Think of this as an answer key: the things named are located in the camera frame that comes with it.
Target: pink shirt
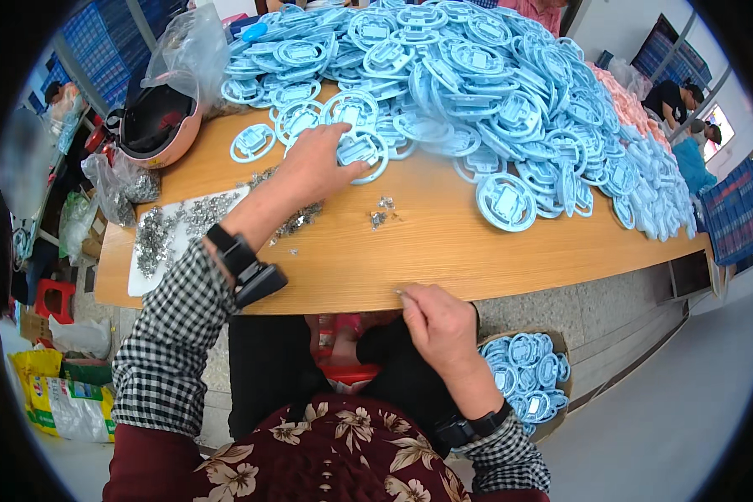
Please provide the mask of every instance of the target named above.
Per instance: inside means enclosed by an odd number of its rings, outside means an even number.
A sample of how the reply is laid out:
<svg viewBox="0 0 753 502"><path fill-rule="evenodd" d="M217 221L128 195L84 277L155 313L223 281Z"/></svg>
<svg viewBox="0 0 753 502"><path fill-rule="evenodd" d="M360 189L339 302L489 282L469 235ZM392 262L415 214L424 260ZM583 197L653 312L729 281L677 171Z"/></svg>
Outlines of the pink shirt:
<svg viewBox="0 0 753 502"><path fill-rule="evenodd" d="M535 0L499 0L499 5L515 9L525 18L538 21L555 38L561 36L561 9L547 7L543 12L539 13L538 8L535 6Z"/></svg>

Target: person's left hand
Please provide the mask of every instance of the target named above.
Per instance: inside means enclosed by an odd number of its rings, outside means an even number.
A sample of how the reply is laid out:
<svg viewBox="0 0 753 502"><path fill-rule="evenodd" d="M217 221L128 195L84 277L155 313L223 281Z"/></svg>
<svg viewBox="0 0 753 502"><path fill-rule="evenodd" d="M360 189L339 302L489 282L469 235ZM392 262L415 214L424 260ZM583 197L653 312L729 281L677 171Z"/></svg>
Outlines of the person's left hand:
<svg viewBox="0 0 753 502"><path fill-rule="evenodd" d="M366 161L337 165L337 144L350 129L350 124L338 122L304 130L267 183L279 185L296 209L342 190L371 168Z"/></svg>

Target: teal cloth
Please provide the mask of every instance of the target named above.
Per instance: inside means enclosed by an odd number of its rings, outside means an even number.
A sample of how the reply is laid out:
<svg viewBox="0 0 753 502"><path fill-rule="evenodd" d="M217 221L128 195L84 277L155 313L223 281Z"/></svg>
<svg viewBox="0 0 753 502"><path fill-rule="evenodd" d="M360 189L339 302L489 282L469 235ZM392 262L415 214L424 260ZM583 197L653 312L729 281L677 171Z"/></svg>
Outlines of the teal cloth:
<svg viewBox="0 0 753 502"><path fill-rule="evenodd" d="M717 184L717 176L706 171L706 162L697 148L697 141L688 138L673 146L672 153L678 159L678 169L690 194L697 195L704 187Z"/></svg>

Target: black shirt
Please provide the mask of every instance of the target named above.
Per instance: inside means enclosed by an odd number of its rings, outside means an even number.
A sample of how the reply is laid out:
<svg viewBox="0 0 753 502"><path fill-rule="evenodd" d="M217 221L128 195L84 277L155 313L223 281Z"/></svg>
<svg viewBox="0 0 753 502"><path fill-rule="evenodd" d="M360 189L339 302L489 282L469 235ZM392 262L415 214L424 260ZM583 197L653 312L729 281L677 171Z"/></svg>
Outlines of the black shirt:
<svg viewBox="0 0 753 502"><path fill-rule="evenodd" d="M665 120L664 103L672 107L672 118L679 124L686 122L689 113L680 97L680 86L672 80L664 80L661 84L653 87L650 94L647 95L647 99L642 101L642 105L656 112L661 120Z"/></svg>

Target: worker in black shirt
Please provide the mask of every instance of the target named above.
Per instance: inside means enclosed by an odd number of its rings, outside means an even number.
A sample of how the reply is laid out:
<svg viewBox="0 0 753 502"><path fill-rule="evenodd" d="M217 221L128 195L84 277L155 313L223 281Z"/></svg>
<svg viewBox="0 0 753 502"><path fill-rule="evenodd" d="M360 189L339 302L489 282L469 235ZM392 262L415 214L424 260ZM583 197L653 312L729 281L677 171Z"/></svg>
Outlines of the worker in black shirt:
<svg viewBox="0 0 753 502"><path fill-rule="evenodd" d="M642 101L642 106L655 112L674 131L677 124L686 122L689 112L696 110L705 99L700 87L688 80L683 87L672 80L664 80L653 87L647 99Z"/></svg>

